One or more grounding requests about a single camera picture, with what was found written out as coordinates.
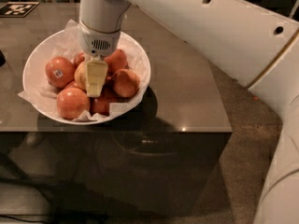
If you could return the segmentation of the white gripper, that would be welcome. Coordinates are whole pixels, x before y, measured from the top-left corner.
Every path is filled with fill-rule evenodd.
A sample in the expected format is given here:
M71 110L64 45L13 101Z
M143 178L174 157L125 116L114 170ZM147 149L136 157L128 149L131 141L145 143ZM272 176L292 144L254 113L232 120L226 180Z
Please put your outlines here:
M82 21L78 24L78 42L82 50L92 57L107 57L119 44L121 31L112 33L98 32ZM89 97L99 97L106 82L108 64L102 60L90 60L85 64L86 92Z

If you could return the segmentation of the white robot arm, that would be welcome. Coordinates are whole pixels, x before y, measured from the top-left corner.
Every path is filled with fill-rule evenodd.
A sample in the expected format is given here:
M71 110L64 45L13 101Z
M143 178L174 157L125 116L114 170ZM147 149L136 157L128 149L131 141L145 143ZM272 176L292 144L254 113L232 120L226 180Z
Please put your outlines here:
M244 0L80 0L80 45L111 54L140 8L269 105L283 125L253 224L299 224L299 22Z

